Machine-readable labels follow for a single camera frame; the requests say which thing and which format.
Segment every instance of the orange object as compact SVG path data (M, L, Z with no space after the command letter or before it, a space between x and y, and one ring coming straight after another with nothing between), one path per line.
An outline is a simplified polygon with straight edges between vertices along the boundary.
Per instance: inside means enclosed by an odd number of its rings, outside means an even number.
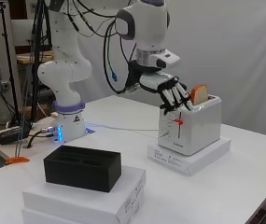
M14 164L14 163L20 163L20 162L28 162L29 159L25 157L13 157L6 159L6 165Z
M183 120L182 119L175 119L174 122L176 122L177 124L183 125Z
M190 100L194 105L199 105L208 101L207 85L197 85L190 92Z

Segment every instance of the power strip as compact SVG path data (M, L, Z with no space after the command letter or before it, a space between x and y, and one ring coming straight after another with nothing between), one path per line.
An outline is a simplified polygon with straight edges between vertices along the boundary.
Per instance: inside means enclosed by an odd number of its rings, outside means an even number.
M21 128L15 128L9 131L5 131L0 133L0 144L1 145L7 145L13 142L16 142L19 140ZM30 133L29 127L24 127L22 139L28 138Z

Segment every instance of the bread slice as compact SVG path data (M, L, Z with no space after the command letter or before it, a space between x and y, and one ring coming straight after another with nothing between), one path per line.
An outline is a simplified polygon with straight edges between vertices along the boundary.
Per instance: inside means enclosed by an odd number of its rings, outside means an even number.
M190 100L194 105L202 104L208 101L207 85L197 85L190 92Z

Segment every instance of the white box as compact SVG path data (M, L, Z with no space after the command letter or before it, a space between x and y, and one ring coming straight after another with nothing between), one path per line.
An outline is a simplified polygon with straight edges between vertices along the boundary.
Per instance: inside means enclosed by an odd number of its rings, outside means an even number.
M46 183L23 193L24 208L83 224L127 224L145 183L145 170L122 166L109 193Z
M133 207L133 213L130 217L128 223L131 222L134 215L139 210L139 207L144 201L144 190L140 191L140 196L135 201L135 206ZM23 224L88 224L88 223L78 223L75 221L67 220L61 217L55 217L45 213L36 212L31 209L22 209Z
M195 175L230 151L231 140L221 137L192 156L184 156L158 145L148 147L148 157L184 175Z

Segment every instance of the black plastic container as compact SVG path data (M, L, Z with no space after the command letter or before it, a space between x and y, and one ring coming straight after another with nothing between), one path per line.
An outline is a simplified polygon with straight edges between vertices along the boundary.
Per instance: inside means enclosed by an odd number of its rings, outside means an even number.
M44 159L49 183L103 192L121 176L120 153L61 146Z

